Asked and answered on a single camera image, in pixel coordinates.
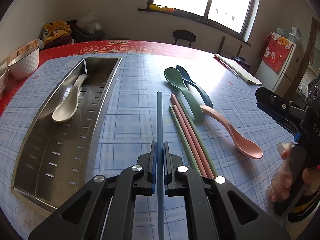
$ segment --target window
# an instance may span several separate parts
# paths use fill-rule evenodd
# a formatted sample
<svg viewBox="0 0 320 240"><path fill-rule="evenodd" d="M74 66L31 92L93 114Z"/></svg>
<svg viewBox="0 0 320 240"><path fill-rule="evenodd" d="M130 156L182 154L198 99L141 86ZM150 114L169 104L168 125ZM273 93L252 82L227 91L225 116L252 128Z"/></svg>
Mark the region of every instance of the window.
<svg viewBox="0 0 320 240"><path fill-rule="evenodd" d="M150 4L175 8L173 15L212 26L242 39L253 0L148 0Z"/></svg>

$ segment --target human hand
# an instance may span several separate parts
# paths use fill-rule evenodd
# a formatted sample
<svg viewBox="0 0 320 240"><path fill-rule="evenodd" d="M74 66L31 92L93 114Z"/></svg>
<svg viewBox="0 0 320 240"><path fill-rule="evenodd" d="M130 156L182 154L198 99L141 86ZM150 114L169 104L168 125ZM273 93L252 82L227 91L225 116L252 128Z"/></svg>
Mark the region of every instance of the human hand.
<svg viewBox="0 0 320 240"><path fill-rule="evenodd" d="M293 143L277 144L277 150L283 159L283 162L273 176L271 185L267 188L267 196L272 202L276 202L279 199L287 199L290 196L293 180L290 169L290 154L293 147ZM302 179L306 184L310 185L310 188L304 195L312 195L320 185L320 170L305 168L302 173Z"/></svg>

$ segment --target red tablecloth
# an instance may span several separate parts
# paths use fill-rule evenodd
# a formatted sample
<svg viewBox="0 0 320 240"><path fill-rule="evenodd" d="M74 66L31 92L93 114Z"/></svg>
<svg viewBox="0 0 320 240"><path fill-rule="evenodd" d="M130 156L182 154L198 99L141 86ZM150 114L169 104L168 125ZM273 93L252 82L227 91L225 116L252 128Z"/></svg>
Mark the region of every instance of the red tablecloth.
<svg viewBox="0 0 320 240"><path fill-rule="evenodd" d="M213 57L213 54L208 52L165 43L149 41L89 41L40 51L39 67L53 58L96 53L145 53L186 59L201 57L202 59L210 58L211 60ZM6 90L0 99L0 115L25 80L17 82L12 77L9 78Z"/></svg>

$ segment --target refrigerator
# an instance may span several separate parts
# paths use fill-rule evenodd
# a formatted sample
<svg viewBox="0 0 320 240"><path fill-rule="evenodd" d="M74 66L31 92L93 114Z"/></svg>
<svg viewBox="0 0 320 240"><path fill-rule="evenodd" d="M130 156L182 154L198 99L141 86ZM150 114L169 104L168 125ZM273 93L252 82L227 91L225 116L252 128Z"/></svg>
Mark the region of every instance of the refrigerator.
<svg viewBox="0 0 320 240"><path fill-rule="evenodd" d="M303 48L300 45L293 44L278 73L262 61L255 77L262 82L265 88L284 97L298 73L302 62L302 56Z"/></svg>

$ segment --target window frame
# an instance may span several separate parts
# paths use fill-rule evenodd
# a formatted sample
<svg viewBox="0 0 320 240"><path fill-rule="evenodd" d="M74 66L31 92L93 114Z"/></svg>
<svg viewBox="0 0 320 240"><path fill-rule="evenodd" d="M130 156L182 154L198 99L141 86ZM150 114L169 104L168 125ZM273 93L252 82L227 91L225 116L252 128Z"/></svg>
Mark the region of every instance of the window frame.
<svg viewBox="0 0 320 240"><path fill-rule="evenodd" d="M174 15L174 16L177 16L177 17L189 19L189 20L192 20L192 21L196 21L196 22L205 24L207 26L210 26L212 28L215 28L215 29L217 29L219 31L222 31L222 32L224 32L226 34L229 34L230 36L232 36L232 37L234 37L234 38L236 38L238 40L243 41L244 34L245 34L246 30L247 30L247 27L248 27L248 24L249 24L249 20L250 20L251 14L252 14L254 1L255 0L250 0L250 2L249 2L247 14L245 16L244 24L242 26L242 29L241 29L240 33L237 33L236 31L226 27L225 25L222 25L222 24L220 24L220 23L208 18L212 0L208 0L207 6L206 6L206 9L205 9L205 12L204 12L204 16L200 16L200 15L197 15L197 14L194 14L194 13L190 13L190 12L187 12L187 11L183 11L183 10L179 10L179 9L175 9L175 11L173 13L154 11L154 10L149 9L149 6L153 3L153 0L148 0L146 9L138 9L138 10L139 11L160 12L160 13L165 13L165 14Z"/></svg>

